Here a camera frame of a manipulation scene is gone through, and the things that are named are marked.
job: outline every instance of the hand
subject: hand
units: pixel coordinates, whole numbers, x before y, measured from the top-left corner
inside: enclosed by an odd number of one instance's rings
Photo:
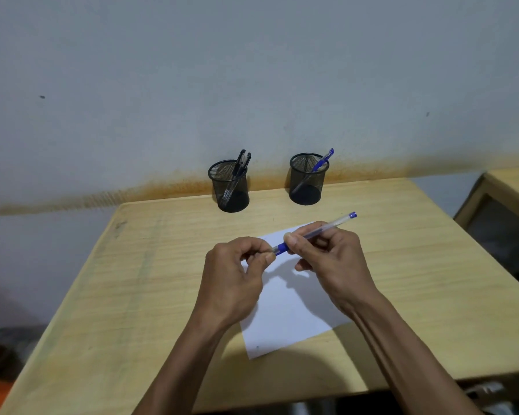
[[[245,272],[241,261],[246,259]],[[263,271],[275,260],[271,246],[256,237],[219,243],[206,254],[193,314],[226,329],[250,314],[263,288]]]
[[[317,221],[286,233],[284,242],[290,249],[288,253],[301,257],[296,270],[315,272],[335,306],[349,314],[362,300],[378,291],[356,233],[333,228],[309,240],[302,237],[324,224]]]

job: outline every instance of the left hand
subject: left hand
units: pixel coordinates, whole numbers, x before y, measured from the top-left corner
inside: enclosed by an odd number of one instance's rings
[[[246,259],[245,272],[241,261]],[[250,314],[263,288],[263,271],[275,260],[271,246],[256,237],[219,243],[206,254],[194,315],[227,329]]]

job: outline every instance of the desk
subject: desk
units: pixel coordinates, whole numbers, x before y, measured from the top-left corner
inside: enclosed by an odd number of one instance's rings
[[[519,167],[484,173],[456,214],[455,221],[467,229],[475,214],[489,198],[500,202],[519,216]]]
[[[182,331],[215,243],[356,211],[377,286],[454,378],[519,371],[519,284],[406,179],[328,185],[299,206],[283,189],[221,212],[211,196],[119,207],[1,415],[129,414]],[[249,360],[223,337],[195,411],[346,395],[385,382],[352,323]]]

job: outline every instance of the mesh pencil cup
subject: mesh pencil cup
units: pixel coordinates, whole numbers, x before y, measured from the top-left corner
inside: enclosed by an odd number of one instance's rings
[[[208,176],[214,184],[215,199],[220,210],[238,212],[248,207],[248,168],[239,177],[233,176],[236,160],[218,161],[208,170]]]
[[[316,172],[312,172],[312,169],[322,158],[323,156],[315,153],[300,153],[292,157],[289,196],[293,202],[312,205],[321,199],[329,162],[323,164]]]

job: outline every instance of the rust stain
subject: rust stain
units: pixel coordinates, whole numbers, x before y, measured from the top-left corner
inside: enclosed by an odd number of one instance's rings
[[[509,166],[519,166],[519,158]],[[325,184],[355,182],[389,178],[405,178],[435,174],[458,173],[461,171],[479,170],[481,166],[473,166],[465,160],[457,162],[439,161],[437,158],[425,157],[417,160],[379,161],[371,163],[351,163],[350,161],[331,160],[330,168],[325,175]],[[194,195],[211,195],[213,188],[207,176],[186,176],[176,173],[180,181],[150,181],[133,188],[103,191],[79,197],[65,197],[57,201],[37,205],[3,205],[0,216],[19,214],[40,214],[43,212],[104,208],[120,205],[124,202],[147,201],[156,199],[177,198]],[[248,175],[250,191],[289,188],[290,169],[255,170]]]

